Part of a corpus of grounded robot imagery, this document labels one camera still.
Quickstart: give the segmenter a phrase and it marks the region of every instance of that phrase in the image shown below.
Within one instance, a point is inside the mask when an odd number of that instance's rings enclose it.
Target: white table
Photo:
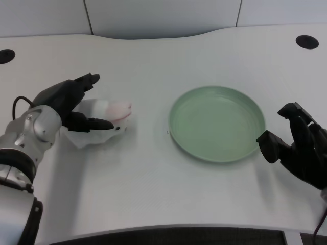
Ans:
[[[295,43],[311,35],[320,45]],[[88,35],[1,38],[16,57],[0,65],[1,121],[16,96],[88,72],[100,81],[86,98],[132,101],[126,134],[77,150],[61,134],[39,167],[44,204],[37,242],[151,226],[228,226],[313,232],[320,191],[257,151],[234,164],[196,160],[167,134],[168,113],[184,92],[235,88],[261,107],[267,128],[293,142],[277,111],[298,102],[327,127],[327,25],[228,28],[175,39],[115,40]],[[19,111],[27,106],[19,103]],[[327,225],[321,228],[327,234]]]

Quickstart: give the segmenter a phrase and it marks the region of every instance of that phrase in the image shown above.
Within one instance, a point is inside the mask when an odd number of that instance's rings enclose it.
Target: black cable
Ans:
[[[24,101],[26,101],[27,103],[30,104],[31,108],[34,107],[34,104],[33,102],[31,102],[28,98],[24,97],[24,96],[18,96],[15,100],[14,100],[14,103],[12,105],[12,119],[15,120],[16,119],[16,105],[17,105],[17,102],[22,99]]]
[[[316,245],[316,236],[317,236],[317,233],[318,233],[320,227],[322,226],[322,223],[325,221],[326,217],[327,217],[327,208],[326,208],[326,211],[323,214],[323,216],[322,216],[322,218],[321,218],[321,220],[320,220],[320,222],[319,222],[319,224],[318,224],[315,232],[313,233],[313,236],[312,236],[312,245]]]

